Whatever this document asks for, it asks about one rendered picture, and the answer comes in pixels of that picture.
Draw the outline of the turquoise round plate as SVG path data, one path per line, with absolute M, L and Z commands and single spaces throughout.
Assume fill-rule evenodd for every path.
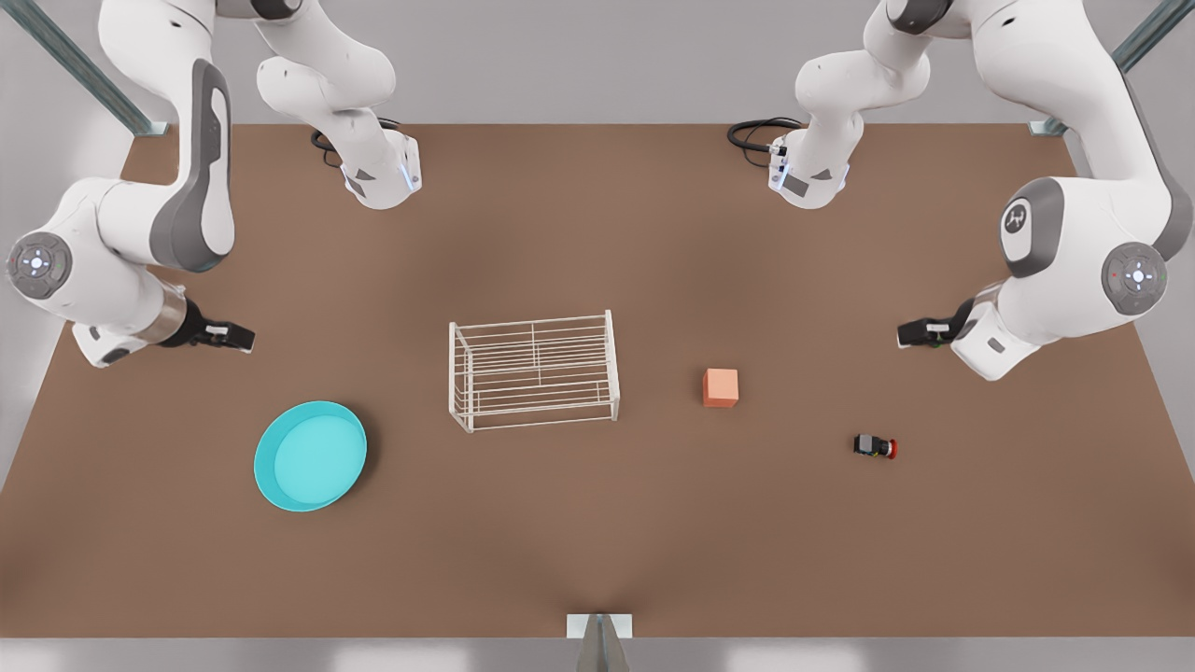
M 368 454 L 366 430 L 333 401 L 305 401 L 268 426 L 253 456 L 253 478 L 281 511 L 319 511 L 349 491 Z

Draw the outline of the silver frame post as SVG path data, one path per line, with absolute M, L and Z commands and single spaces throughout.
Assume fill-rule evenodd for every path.
M 568 615 L 566 639 L 580 639 L 576 672 L 630 672 L 623 639 L 633 637 L 632 615 Z
M 1152 152 L 1146 120 L 1126 78 L 1185 16 L 1195 0 L 1162 0 L 1113 51 L 1093 33 L 1083 0 L 1019 0 L 1000 30 L 1024 71 L 1004 97 L 1049 115 L 1034 136 L 1076 133 L 1096 172 L 1114 172 Z
M 35 0 L 0 0 L 4 10 L 65 72 L 102 103 L 128 132 L 140 136 L 164 136 L 168 123 L 149 120 L 81 47 L 63 32 Z

